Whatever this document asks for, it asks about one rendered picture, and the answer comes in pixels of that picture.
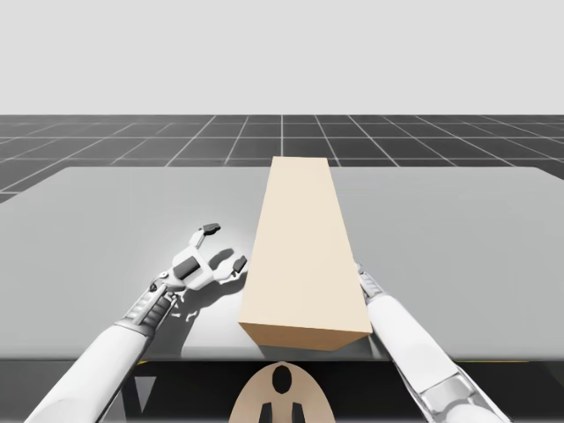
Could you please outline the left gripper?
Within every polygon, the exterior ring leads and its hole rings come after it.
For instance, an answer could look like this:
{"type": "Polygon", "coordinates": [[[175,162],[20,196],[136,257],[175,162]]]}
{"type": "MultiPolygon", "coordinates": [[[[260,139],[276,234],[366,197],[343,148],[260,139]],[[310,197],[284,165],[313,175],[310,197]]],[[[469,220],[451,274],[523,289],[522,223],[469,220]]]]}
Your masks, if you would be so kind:
{"type": "Polygon", "coordinates": [[[198,249],[207,236],[220,230],[220,224],[211,223],[198,228],[189,239],[189,246],[178,253],[169,270],[168,286],[170,290],[200,290],[212,280],[230,280],[237,278],[247,264],[247,257],[222,260],[214,270],[204,260],[198,249]]]}

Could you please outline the tall board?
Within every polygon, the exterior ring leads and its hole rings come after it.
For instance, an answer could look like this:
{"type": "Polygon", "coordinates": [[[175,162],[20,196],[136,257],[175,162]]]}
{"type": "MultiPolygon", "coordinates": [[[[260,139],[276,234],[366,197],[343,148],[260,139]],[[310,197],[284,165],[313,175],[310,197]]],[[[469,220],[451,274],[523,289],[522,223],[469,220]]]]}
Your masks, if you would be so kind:
{"type": "Polygon", "coordinates": [[[327,159],[273,158],[238,323],[258,345],[317,351],[371,333],[327,159]]]}

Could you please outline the tan robot part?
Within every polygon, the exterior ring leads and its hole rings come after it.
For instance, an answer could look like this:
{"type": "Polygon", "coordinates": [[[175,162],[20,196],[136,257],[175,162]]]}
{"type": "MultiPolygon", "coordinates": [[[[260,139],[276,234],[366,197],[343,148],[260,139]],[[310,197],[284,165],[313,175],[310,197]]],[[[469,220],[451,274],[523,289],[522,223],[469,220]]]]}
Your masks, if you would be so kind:
{"type": "Polygon", "coordinates": [[[271,405],[271,423],[293,423],[293,405],[299,404],[305,423],[336,423],[330,403],[318,382],[304,369],[280,361],[250,377],[237,397],[228,423],[259,423],[265,404],[271,405]],[[286,392],[278,392],[273,376],[285,367],[291,378],[286,392]]]}

